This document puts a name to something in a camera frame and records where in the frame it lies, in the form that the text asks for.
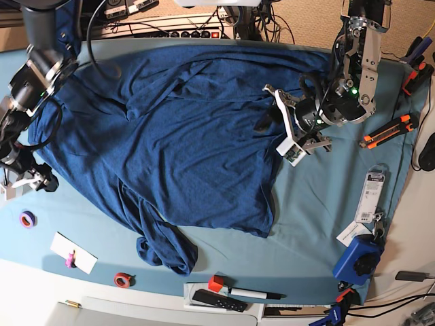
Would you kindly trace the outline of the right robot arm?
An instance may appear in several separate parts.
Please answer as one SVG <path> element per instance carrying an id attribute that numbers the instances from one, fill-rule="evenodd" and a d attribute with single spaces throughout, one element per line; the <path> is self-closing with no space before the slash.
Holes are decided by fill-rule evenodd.
<path id="1" fill-rule="evenodd" d="M 10 93 L 1 101 L 1 195 L 14 198 L 16 189 L 55 192 L 58 179 L 51 167 L 38 164 L 34 152 L 54 140 L 62 109 L 45 141 L 36 145 L 18 142 L 22 132 L 37 119 L 39 109 L 60 90 L 78 68 L 81 48 L 81 1 L 19 1 L 29 40 L 27 60 L 9 83 Z"/>

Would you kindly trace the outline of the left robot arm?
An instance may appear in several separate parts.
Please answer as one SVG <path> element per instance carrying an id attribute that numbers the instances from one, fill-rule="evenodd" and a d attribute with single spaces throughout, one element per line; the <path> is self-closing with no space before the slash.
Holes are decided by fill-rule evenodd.
<path id="1" fill-rule="evenodd" d="M 381 59 L 381 39 L 391 24 L 391 1 L 346 1 L 326 77 L 301 73 L 301 97 L 267 84 L 273 96 L 270 109 L 254 126 L 265 132 L 272 123 L 283 124 L 285 138 L 277 151 L 295 164 L 318 147 L 331 151 L 331 138 L 322 130 L 348 122 L 362 123 L 375 114 L 375 92 Z"/>

